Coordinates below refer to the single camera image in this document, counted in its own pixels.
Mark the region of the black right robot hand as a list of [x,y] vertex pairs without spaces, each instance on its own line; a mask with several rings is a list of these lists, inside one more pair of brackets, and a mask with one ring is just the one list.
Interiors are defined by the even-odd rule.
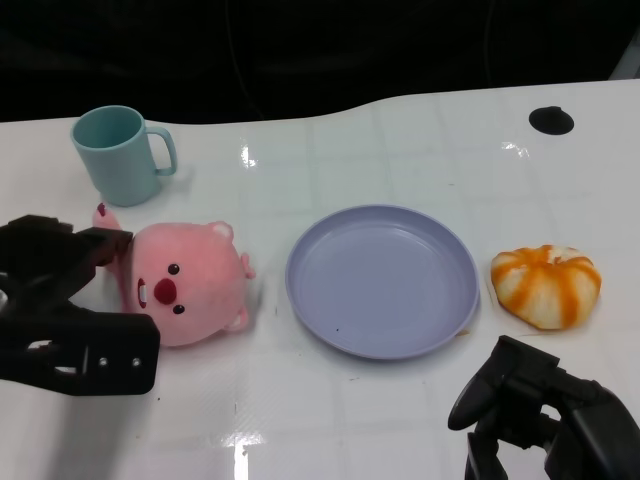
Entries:
[[468,479],[504,479],[499,444],[545,450],[551,479],[636,479],[639,426],[623,402],[557,357],[506,335],[456,400],[448,426],[471,427]]

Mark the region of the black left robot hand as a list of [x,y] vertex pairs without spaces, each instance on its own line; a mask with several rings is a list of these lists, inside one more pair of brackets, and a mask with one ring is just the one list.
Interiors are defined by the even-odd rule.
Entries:
[[71,301],[131,239],[121,230],[76,232],[42,216],[2,226],[2,379],[72,396],[136,394],[115,350],[130,326],[125,316]]

